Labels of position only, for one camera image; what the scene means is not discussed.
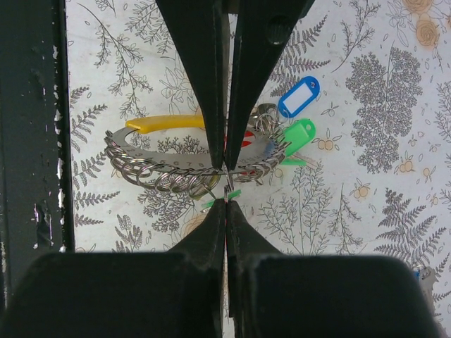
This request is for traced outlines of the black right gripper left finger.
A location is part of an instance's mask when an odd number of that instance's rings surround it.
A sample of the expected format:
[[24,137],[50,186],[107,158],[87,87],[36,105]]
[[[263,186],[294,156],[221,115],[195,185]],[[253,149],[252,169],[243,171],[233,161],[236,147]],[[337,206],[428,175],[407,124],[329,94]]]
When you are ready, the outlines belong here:
[[1,336],[220,337],[225,218],[219,199],[165,252],[39,258],[1,317]]

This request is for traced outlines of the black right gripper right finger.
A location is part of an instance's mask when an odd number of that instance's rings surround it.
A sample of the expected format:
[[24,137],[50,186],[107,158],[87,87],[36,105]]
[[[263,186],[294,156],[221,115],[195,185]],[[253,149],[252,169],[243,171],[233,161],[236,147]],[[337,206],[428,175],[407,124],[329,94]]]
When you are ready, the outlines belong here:
[[438,337],[414,272],[387,256],[281,253],[227,205],[236,337]]

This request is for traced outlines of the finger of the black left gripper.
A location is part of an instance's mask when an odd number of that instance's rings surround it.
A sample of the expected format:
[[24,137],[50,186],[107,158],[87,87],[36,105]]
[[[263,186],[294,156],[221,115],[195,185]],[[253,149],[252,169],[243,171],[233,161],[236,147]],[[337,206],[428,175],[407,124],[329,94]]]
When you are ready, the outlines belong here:
[[225,166],[235,169],[247,121],[299,19],[313,1],[238,1]]
[[157,4],[200,105],[212,167],[221,169],[226,113],[223,2],[160,0]]

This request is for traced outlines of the spiral keyring with yellow handle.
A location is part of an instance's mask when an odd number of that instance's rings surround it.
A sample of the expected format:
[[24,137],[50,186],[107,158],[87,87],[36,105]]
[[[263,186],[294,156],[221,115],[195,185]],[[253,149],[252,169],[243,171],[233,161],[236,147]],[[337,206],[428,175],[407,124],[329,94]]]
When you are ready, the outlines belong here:
[[294,118],[320,93],[319,81],[303,77],[277,104],[260,104],[252,112],[234,169],[215,169],[207,153],[179,154],[147,151],[127,141],[132,134],[169,129],[203,128],[198,115],[157,115],[130,120],[106,132],[105,152],[111,165],[131,184],[157,192],[187,194],[198,199],[210,194],[222,177],[229,184],[257,181],[280,165],[306,165],[295,154],[315,138],[314,123],[303,118],[286,127],[280,118]]

